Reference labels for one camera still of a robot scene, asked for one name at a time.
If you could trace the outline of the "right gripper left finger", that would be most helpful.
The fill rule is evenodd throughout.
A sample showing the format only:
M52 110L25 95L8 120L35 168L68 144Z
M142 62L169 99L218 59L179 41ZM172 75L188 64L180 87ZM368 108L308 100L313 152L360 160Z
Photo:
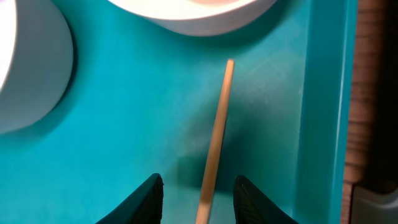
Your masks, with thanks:
M160 224L164 184L154 173L97 224Z

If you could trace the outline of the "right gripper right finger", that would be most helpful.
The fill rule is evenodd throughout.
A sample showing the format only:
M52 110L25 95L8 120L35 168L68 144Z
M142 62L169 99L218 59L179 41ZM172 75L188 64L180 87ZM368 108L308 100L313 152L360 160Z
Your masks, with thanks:
M236 177L233 189L236 224L298 224L247 177Z

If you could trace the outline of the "wooden chopstick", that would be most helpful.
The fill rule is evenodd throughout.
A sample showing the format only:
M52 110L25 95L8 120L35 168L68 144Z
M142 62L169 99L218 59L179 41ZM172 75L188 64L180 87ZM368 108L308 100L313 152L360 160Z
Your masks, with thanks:
M229 59L226 64L223 84L221 87L215 122L211 135L208 156L206 158L205 171L201 185L200 199L195 219L196 224L208 224L211 206L215 191L216 177L220 162L221 148L224 138L224 129L228 115L229 97L233 82L234 60Z

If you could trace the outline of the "grey bowl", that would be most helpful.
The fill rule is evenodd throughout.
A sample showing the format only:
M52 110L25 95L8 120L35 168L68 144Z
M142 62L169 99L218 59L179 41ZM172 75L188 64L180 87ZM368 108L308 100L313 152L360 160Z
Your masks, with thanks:
M52 1L1 1L1 133L46 116L61 99L72 66L72 36Z

